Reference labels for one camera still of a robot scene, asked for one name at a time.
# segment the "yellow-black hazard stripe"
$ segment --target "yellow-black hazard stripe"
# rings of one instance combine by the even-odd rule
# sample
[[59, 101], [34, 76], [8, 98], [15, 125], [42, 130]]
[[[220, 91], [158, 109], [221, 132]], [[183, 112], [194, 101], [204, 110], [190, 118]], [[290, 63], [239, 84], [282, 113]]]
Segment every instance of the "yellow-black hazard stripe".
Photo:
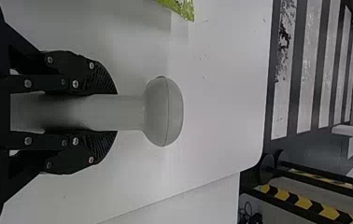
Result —
[[322, 182], [330, 183], [330, 184], [333, 184], [335, 186], [343, 187], [343, 188], [346, 188], [346, 189], [353, 189], [353, 185], [352, 184], [341, 182], [341, 181], [337, 181], [337, 180], [332, 180], [332, 179], [323, 177], [321, 175], [312, 175], [312, 174], [309, 174], [309, 173], [306, 173], [306, 172], [303, 172], [303, 171], [300, 171], [300, 170], [296, 170], [296, 169], [290, 169], [289, 172], [291, 172], [293, 174], [296, 174], [296, 175], [302, 175], [302, 176], [310, 177], [310, 178], [313, 178], [313, 179], [316, 179], [316, 180], [319, 180], [319, 181], [322, 181]]
[[297, 207], [318, 214], [336, 223], [353, 224], [353, 216], [342, 212], [323, 203], [314, 202], [308, 198], [291, 193], [289, 191], [273, 187], [271, 185], [261, 186], [261, 192], [277, 198], [286, 203], [292, 203]]

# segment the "cable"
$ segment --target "cable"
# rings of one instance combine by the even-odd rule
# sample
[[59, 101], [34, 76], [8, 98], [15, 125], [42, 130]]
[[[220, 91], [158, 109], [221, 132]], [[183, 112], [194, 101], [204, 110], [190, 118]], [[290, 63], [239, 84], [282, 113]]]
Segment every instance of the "cable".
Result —
[[250, 202], [246, 202], [244, 204], [244, 208], [238, 209], [238, 224], [247, 224], [252, 217], [252, 204]]

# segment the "bolt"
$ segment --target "bolt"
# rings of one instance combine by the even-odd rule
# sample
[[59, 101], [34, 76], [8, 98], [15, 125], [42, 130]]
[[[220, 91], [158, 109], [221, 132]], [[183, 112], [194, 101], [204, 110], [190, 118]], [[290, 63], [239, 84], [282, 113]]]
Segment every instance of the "bolt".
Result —
[[30, 146], [32, 144], [32, 137], [26, 137], [24, 138], [24, 144], [26, 146]]
[[72, 140], [72, 144], [74, 146], [77, 146], [78, 145], [78, 138], [77, 137], [74, 137], [74, 139]]
[[94, 163], [94, 157], [89, 157], [89, 164], [93, 164]]
[[52, 163], [51, 163], [51, 161], [48, 161], [48, 163], [46, 163], [46, 169], [51, 169], [51, 167], [52, 167]]
[[72, 82], [72, 86], [76, 89], [78, 87], [78, 81], [77, 80], [74, 80]]
[[24, 87], [25, 88], [31, 88], [32, 87], [32, 81], [31, 80], [29, 80], [29, 79], [25, 79], [24, 80]]
[[48, 63], [53, 63], [53, 58], [51, 56], [48, 57]]

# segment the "green paper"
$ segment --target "green paper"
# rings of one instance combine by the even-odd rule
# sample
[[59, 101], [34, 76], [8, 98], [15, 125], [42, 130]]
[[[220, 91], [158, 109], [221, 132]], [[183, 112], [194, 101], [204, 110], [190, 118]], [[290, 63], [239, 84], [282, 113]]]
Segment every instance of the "green paper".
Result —
[[194, 21], [194, 5], [193, 0], [157, 0], [165, 7], [173, 9], [177, 14], [181, 15], [185, 20]]

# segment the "white table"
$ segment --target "white table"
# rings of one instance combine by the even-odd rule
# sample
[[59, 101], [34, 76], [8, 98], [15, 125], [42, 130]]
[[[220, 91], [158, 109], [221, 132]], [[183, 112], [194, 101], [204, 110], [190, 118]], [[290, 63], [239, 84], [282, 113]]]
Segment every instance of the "white table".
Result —
[[100, 61], [121, 94], [168, 76], [185, 124], [170, 147], [120, 132], [99, 165], [42, 175], [0, 223], [98, 223], [246, 170], [262, 150], [272, 0], [196, 0], [188, 23], [151, 0], [1, 0], [7, 22], [43, 50]]
[[231, 175], [101, 224], [235, 224], [240, 175]]

